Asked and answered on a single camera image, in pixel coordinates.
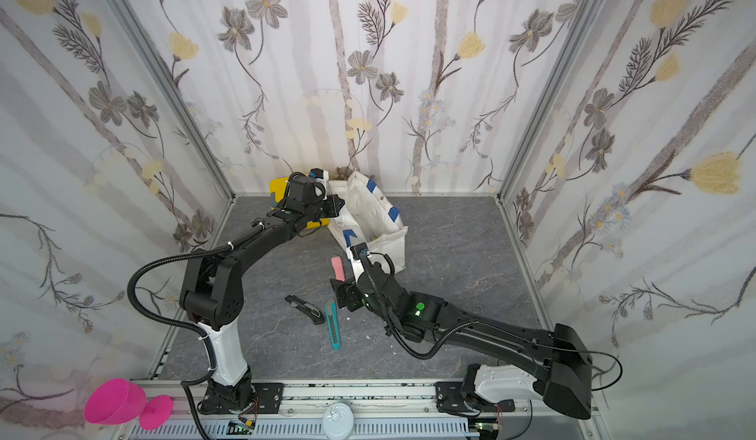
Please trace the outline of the teal art knife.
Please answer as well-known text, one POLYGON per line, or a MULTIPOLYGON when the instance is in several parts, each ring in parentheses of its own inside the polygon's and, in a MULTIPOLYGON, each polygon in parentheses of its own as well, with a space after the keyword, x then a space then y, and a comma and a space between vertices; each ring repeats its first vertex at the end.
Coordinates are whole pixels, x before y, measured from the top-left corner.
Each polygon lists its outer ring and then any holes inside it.
POLYGON ((324 315, 331 347, 334 351, 338 351, 342 347, 342 342, 338 321, 338 305, 334 298, 329 298, 325 302, 324 315))

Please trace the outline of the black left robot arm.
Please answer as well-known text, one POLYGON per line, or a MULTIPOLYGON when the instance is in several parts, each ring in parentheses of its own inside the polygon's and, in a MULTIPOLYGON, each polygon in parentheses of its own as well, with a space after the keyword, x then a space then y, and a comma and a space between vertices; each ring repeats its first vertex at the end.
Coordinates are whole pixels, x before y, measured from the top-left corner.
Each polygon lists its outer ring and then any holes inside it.
POLYGON ((251 390, 236 323, 244 304, 242 278, 253 264, 298 237, 310 223, 338 217, 345 202, 329 191, 328 181, 328 172, 321 168, 291 174, 283 198, 254 221, 248 233, 220 246, 217 254, 194 252, 187 263, 179 305, 210 344, 215 358, 209 386, 224 396, 242 392, 246 399, 251 390))

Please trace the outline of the pink art knife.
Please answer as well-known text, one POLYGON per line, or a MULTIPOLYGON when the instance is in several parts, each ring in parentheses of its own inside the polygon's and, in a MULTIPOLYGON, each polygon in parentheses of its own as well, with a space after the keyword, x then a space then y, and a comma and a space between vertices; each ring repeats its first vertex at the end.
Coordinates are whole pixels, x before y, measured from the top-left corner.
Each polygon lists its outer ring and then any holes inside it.
POLYGON ((347 278, 342 258, 338 256, 333 257, 331 259, 331 266, 334 271, 335 280, 344 282, 347 278))

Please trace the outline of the white tote pouch blue handles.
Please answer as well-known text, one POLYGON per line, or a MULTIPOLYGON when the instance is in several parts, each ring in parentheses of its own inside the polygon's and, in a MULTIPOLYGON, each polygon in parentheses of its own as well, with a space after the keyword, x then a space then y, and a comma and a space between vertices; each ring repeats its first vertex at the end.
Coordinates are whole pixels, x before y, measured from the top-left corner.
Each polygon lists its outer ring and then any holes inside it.
POLYGON ((360 172, 353 172, 347 180, 330 181, 329 189, 345 202, 338 217, 327 227, 346 254, 352 274, 358 278, 363 272, 362 264, 350 252, 358 243, 366 243, 371 253, 388 255, 395 272, 403 271, 409 229, 402 221, 400 209, 389 201, 376 182, 360 172))

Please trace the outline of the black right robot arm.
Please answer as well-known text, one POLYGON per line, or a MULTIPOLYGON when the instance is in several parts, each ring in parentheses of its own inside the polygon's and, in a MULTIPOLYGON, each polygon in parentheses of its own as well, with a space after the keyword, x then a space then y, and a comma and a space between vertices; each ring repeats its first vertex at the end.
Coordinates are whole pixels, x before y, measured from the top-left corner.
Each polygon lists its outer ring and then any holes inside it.
POLYGON ((588 420, 592 412, 593 357, 578 333, 557 324, 551 330, 520 327, 464 310, 451 302, 409 292, 363 255, 358 277, 335 272, 331 286, 340 308, 365 308, 385 323, 386 334, 411 357, 432 359, 446 345, 469 349, 514 365, 533 376, 534 392, 559 412, 588 420))

